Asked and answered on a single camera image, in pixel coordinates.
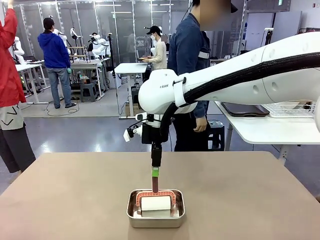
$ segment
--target navy jacket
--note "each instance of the navy jacket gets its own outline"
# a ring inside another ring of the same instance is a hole
[[[210,40],[207,34],[200,30],[197,19],[189,13],[172,35],[167,68],[174,70],[177,75],[208,68],[210,60],[198,57],[200,52],[210,53]],[[193,110],[194,116],[206,116],[208,105],[209,101],[198,101]]]
[[[38,42],[43,50],[44,65],[47,68],[70,68],[69,54],[61,37],[45,30],[38,36]]]

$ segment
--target man in blue jacket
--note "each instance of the man in blue jacket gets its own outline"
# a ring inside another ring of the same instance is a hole
[[[210,66],[210,40],[206,32],[226,11],[230,0],[193,0],[191,13],[177,26],[170,41],[167,68],[177,75],[192,73]],[[237,8],[231,4],[231,13]],[[176,152],[208,150],[207,110],[209,101],[198,101],[191,113],[176,114]]]
[[[69,74],[70,60],[64,41],[58,35],[54,34],[55,23],[47,17],[43,20],[44,32],[38,36],[38,42],[43,50],[44,65],[48,72],[51,85],[51,93],[54,101],[54,107],[60,108],[60,98],[58,92],[59,79],[61,82],[65,108],[76,106],[71,103],[71,87]]]

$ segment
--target black tray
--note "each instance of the black tray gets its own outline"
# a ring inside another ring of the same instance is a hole
[[[221,105],[232,117],[265,117],[269,111],[261,105],[242,105],[222,102]]]

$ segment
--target red jacket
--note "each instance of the red jacket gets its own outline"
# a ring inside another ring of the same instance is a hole
[[[13,9],[8,9],[4,18],[4,26],[0,23],[0,108],[25,103],[21,79],[9,48],[15,41],[17,17]]]

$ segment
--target brown tabletop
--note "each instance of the brown tabletop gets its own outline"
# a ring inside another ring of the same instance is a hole
[[[0,240],[318,240],[320,204],[267,152],[165,152],[181,190],[176,229],[132,228],[129,193],[151,187],[149,152],[46,153],[0,196]]]

